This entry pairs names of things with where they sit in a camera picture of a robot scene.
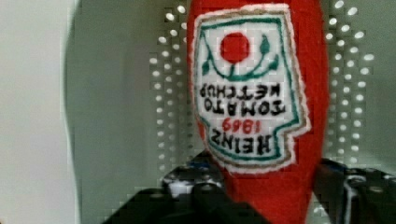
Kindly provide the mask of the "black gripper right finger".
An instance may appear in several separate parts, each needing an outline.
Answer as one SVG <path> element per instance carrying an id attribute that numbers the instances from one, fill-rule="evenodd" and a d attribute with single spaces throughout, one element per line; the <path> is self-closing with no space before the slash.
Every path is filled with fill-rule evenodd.
<path id="1" fill-rule="evenodd" d="M 313 192 L 332 224 L 396 224 L 394 175 L 322 159 Z"/>

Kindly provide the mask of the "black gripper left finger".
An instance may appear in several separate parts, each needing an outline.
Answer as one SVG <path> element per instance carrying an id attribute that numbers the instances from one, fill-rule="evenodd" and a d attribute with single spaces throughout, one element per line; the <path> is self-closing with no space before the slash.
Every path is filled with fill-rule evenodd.
<path id="1" fill-rule="evenodd" d="M 207 152 L 165 175 L 157 189 L 138 191 L 103 224 L 270 224 L 248 203 L 225 192 Z"/>

